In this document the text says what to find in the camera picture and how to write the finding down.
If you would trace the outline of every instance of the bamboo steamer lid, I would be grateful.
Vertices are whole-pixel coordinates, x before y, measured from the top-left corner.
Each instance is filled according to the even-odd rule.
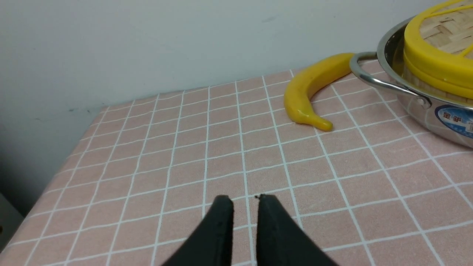
[[[404,32],[404,78],[421,89],[473,104],[473,0],[450,0]]]

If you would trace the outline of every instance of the pot handle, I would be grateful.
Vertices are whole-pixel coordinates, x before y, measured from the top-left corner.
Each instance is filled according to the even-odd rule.
[[[416,102],[422,105],[424,109],[429,109],[432,106],[430,100],[427,97],[418,94],[417,92],[412,91],[406,87],[401,87],[386,81],[379,80],[364,71],[359,65],[360,61],[375,59],[378,59],[376,52],[357,53],[350,60],[351,71],[358,79],[372,87],[398,95],[415,97],[417,98]]]

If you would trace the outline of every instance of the blue label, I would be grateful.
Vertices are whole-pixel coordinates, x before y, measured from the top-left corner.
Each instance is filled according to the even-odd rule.
[[[473,111],[442,105],[435,108],[435,116],[449,129],[473,139]]]

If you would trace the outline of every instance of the banana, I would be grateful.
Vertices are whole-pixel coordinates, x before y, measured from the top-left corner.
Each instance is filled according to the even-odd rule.
[[[332,130],[332,122],[315,114],[310,99],[320,89],[351,73],[350,59],[353,55],[340,53],[325,58],[305,68],[289,82],[284,92],[284,108],[292,121],[323,131]]]

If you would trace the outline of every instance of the stainless steel pot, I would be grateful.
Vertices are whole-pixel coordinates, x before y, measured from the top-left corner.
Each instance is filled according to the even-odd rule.
[[[473,106],[426,92],[401,77],[404,30],[411,19],[389,30],[376,52],[356,54],[350,61],[351,71],[364,83],[395,93],[404,110],[423,127],[445,139],[473,148]],[[390,82],[379,80],[360,67],[361,61],[374,59],[379,61]]]

